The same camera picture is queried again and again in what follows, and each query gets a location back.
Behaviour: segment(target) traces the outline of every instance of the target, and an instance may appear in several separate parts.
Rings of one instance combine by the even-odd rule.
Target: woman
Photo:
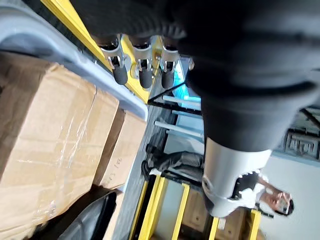
[[[151,168],[160,172],[168,170],[168,168],[185,171],[191,177],[197,178],[199,182],[202,181],[205,164],[203,155],[188,151],[166,154],[151,145],[147,145],[146,152],[152,154]],[[259,174],[253,184],[249,183],[248,186],[250,187],[239,192],[241,197],[237,201],[240,201],[240,206],[254,209],[257,204],[265,203],[278,215],[289,216],[292,214],[294,210],[292,196],[274,187],[265,176]]]

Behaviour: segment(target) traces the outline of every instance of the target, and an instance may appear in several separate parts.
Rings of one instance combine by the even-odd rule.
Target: black rubber fingertip
[[[175,73],[172,71],[163,72],[161,78],[161,85],[164,89],[172,88],[174,85]]]
[[[152,85],[152,72],[151,70],[147,71],[143,69],[142,71],[139,71],[139,79],[140,79],[140,85],[144,89],[148,89]]]
[[[115,69],[112,69],[114,80],[119,85],[125,85],[128,82],[128,75],[126,71],[126,67],[116,67]]]

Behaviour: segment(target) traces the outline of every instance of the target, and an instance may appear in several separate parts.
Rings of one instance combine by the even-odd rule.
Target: yellow metal frame
[[[164,201],[168,180],[156,176],[148,206],[144,215],[139,240],[148,240],[154,233],[159,220],[159,213]]]
[[[212,222],[212,227],[210,230],[209,240],[215,240],[217,228],[218,228],[219,218],[214,217]]]
[[[109,69],[111,66],[106,61],[102,51],[96,42],[91,38],[85,25],[81,21],[74,7],[69,0],[41,0],[41,2]],[[125,54],[131,58],[131,62],[135,63],[131,43],[127,39],[121,41],[121,46]],[[148,102],[150,93],[144,90],[139,81],[131,77],[130,69],[128,69],[128,82],[126,86],[145,103]]]
[[[180,232],[180,227],[181,227],[181,222],[182,218],[185,213],[186,209],[186,204],[187,204],[187,199],[190,191],[190,186],[188,184],[183,183],[182,186],[184,187],[181,202],[180,202],[180,207],[179,207],[179,212],[176,217],[175,225],[174,225],[174,230],[172,234],[172,240],[177,240]]]
[[[249,240],[256,240],[259,230],[259,225],[261,221],[261,212],[252,209],[251,210],[251,220],[252,220],[252,227],[250,230]]]
[[[134,219],[133,219],[133,222],[132,222],[132,228],[131,228],[129,240],[131,240],[133,238],[134,233],[136,231],[137,222],[138,222],[138,218],[139,218],[139,215],[140,215],[140,212],[141,212],[142,204],[143,204],[144,199],[145,199],[147,187],[148,187],[148,182],[144,181],[143,186],[142,186],[142,190],[141,190],[141,194],[140,194],[140,199],[139,199],[138,205],[136,207],[135,216],[134,216]]]

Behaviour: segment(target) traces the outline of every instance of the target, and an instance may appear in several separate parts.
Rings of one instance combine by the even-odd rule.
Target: cardboard box
[[[237,208],[224,218],[219,218],[215,240],[240,240],[245,225],[246,210]]]
[[[57,63],[11,53],[0,53],[0,86],[3,234],[90,190],[119,102]]]
[[[123,186],[135,161],[147,123],[118,109],[93,183],[106,189]]]
[[[181,223],[202,233],[208,217],[202,193],[190,189]]]
[[[125,194],[123,192],[119,192],[116,196],[116,200],[115,200],[116,207],[114,209],[114,212],[112,214],[112,217],[110,219],[108,227],[105,231],[103,240],[111,240],[112,239],[112,236],[113,236],[115,228],[116,228],[117,220],[119,217],[120,209],[121,209],[122,203],[124,201],[124,196],[125,196]]]

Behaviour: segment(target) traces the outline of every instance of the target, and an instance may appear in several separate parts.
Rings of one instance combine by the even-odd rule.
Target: dark hair
[[[295,206],[294,206],[294,201],[291,199],[290,202],[289,202],[289,210],[288,210],[288,214],[285,214],[283,212],[280,212],[280,211],[274,211],[276,214],[279,214],[279,215],[283,215],[283,216],[289,216],[290,214],[292,214],[292,212],[295,210]]]

